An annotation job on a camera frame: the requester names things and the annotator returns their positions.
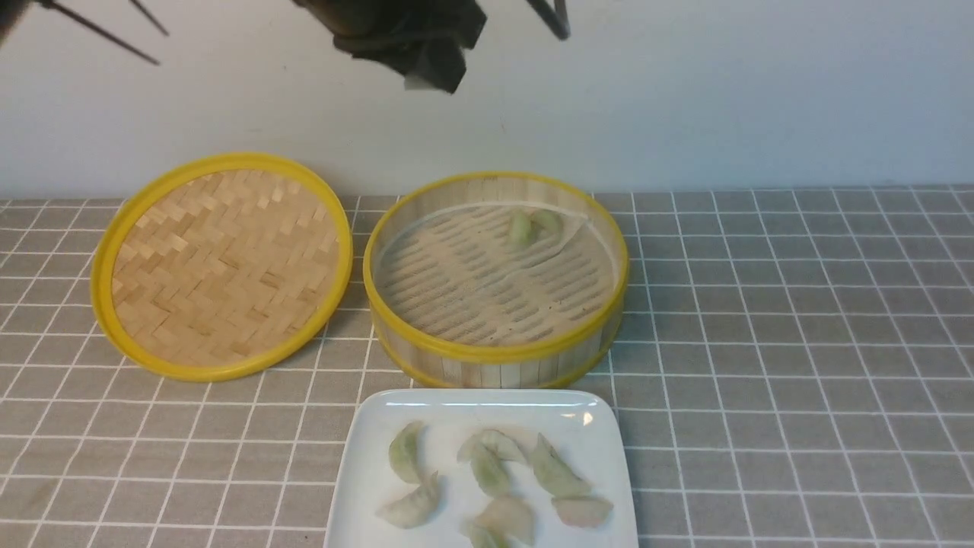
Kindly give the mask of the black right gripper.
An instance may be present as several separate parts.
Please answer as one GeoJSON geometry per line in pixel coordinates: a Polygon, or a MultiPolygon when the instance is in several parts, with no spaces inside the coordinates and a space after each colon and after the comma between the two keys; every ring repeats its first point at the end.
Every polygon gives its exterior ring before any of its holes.
{"type": "MultiPolygon", "coordinates": [[[[465,52],[476,46],[487,15],[476,1],[297,1],[353,59],[379,63],[404,77],[407,89],[455,94],[466,75],[465,52]]],[[[565,0],[527,0],[551,33],[571,37],[565,0]]]]}

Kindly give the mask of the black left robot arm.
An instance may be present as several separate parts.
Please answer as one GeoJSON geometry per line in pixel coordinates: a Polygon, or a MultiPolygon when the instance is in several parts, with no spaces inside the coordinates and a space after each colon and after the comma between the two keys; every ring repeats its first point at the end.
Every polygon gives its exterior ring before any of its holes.
{"type": "Polygon", "coordinates": [[[128,53],[132,53],[136,58],[145,60],[150,63],[150,65],[159,66],[160,60],[150,56],[149,53],[142,51],[142,49],[136,48],[129,41],[125,41],[117,34],[114,34],[108,29],[101,27],[97,22],[93,22],[90,18],[84,17],[84,15],[77,13],[76,10],[70,9],[62,3],[62,1],[1,1],[1,41],[4,42],[6,38],[11,35],[11,32],[20,24],[21,18],[27,14],[27,12],[34,6],[39,6],[43,9],[49,11],[55,11],[58,14],[62,14],[63,17],[68,18],[70,21],[79,24],[80,27],[86,28],[91,33],[94,33],[104,40],[111,42],[111,44],[118,46],[128,53]]]}

